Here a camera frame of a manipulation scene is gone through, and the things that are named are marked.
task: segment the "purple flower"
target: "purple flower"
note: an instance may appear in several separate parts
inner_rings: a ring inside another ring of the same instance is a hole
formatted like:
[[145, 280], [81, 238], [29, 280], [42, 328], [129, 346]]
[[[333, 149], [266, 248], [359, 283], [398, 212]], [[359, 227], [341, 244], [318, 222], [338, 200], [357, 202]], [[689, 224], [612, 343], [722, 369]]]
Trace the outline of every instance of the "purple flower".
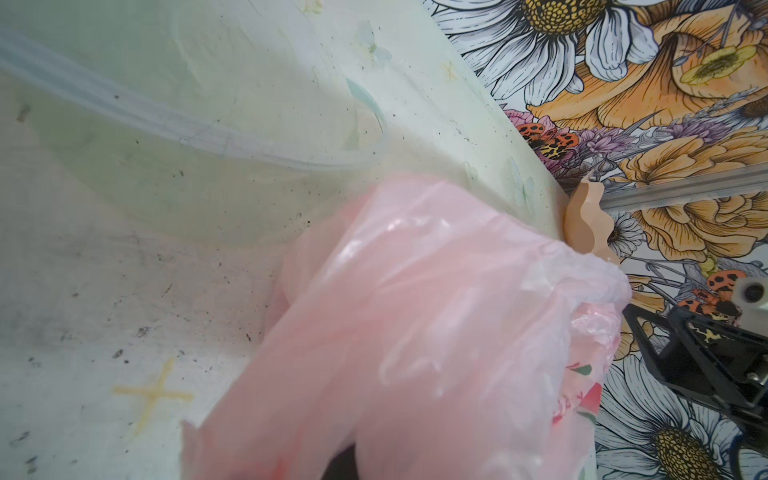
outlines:
[[592, 128], [578, 132], [581, 139], [576, 150], [579, 158], [589, 158], [595, 155], [608, 155], [628, 150], [637, 138], [632, 135], [623, 135], [621, 128]]
[[554, 124], [549, 115], [536, 118], [529, 111], [504, 110], [504, 113], [507, 114], [507, 118], [512, 122], [515, 128], [523, 124], [542, 124], [544, 125], [544, 131], [556, 130], [557, 133], [555, 135], [566, 134], [571, 131], [571, 129], [567, 127], [559, 128]]
[[728, 125], [705, 120], [692, 119], [686, 122], [673, 122], [666, 127], [659, 127], [659, 132], [669, 134], [672, 138], [699, 137], [705, 144], [723, 140], [730, 133]]

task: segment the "daisy yellow center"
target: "daisy yellow center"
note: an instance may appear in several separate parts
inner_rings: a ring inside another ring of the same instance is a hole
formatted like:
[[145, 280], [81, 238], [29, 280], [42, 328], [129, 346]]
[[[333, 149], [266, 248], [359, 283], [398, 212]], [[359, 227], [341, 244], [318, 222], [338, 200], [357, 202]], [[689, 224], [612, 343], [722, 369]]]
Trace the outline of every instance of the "daisy yellow center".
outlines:
[[710, 453], [690, 433], [662, 429], [656, 434], [656, 450], [669, 480], [720, 480]]
[[740, 109], [740, 113], [746, 118], [759, 118], [768, 115], [768, 97], [752, 101]]
[[524, 0], [523, 15], [535, 31], [569, 35], [594, 22], [608, 0]]
[[699, 68], [699, 70], [694, 75], [694, 78], [716, 77], [717, 74], [733, 67], [740, 61], [741, 60], [739, 60], [739, 55], [737, 55], [736, 52], [723, 55], [722, 57], [715, 58], [709, 63], [702, 64], [701, 68]]
[[618, 239], [619, 239], [619, 236], [620, 236], [620, 234], [619, 234], [619, 229], [618, 229], [618, 228], [616, 228], [616, 227], [614, 227], [614, 229], [613, 229], [613, 230], [611, 230], [611, 234], [610, 234], [610, 235], [608, 235], [608, 243], [613, 243], [613, 242], [615, 242], [616, 240], [618, 240]]

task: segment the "pink flower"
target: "pink flower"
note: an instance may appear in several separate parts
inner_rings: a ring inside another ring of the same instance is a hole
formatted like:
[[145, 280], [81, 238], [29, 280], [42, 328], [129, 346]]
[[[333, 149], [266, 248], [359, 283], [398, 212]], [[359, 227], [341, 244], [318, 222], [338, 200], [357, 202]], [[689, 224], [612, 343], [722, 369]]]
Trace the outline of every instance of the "pink flower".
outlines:
[[545, 131], [557, 130], [558, 132], [556, 135], [566, 134], [569, 131], [571, 131], [571, 129], [567, 127], [558, 128], [558, 126], [554, 124], [554, 122], [549, 117], [549, 115], [545, 115], [544, 117], [541, 117], [541, 118], [536, 118], [529, 111], [504, 110], [504, 113], [507, 114], [507, 118], [509, 119], [510, 122], [512, 122], [515, 128], [523, 124], [542, 124], [544, 125]]
[[530, 111], [504, 110], [504, 113], [507, 114], [507, 118], [515, 127], [523, 124], [534, 124], [538, 121]]

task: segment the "leaf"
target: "leaf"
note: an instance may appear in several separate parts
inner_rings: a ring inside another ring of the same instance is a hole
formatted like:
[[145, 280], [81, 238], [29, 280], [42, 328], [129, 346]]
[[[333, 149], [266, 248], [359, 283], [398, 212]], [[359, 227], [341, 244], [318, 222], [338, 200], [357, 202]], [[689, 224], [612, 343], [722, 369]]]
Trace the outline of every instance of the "leaf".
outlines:
[[578, 367], [576, 367], [574, 369], [571, 369], [571, 371], [576, 372], [576, 373], [580, 373], [583, 376], [587, 376], [590, 373], [592, 373], [592, 365], [588, 365], [587, 364], [587, 365], [578, 366]]
[[576, 413], [581, 415], [581, 416], [583, 416], [584, 418], [586, 418], [590, 422], [592, 422], [592, 425], [597, 425], [598, 424], [598, 418], [596, 416], [592, 415], [590, 412], [576, 412]]
[[741, 270], [748, 276], [768, 276], [768, 273], [765, 273], [754, 263], [744, 263], [732, 258], [718, 258], [717, 266], [722, 270]]

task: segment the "plastic bag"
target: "plastic bag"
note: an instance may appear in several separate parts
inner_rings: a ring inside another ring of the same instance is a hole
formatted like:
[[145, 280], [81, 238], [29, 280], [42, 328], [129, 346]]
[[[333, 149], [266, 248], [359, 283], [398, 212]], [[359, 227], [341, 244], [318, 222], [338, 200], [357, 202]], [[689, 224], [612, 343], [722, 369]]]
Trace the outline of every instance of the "plastic bag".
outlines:
[[309, 228], [276, 297], [252, 363], [184, 426], [184, 478], [317, 480], [353, 443], [363, 480], [575, 478], [630, 287], [459, 187], [402, 177]]

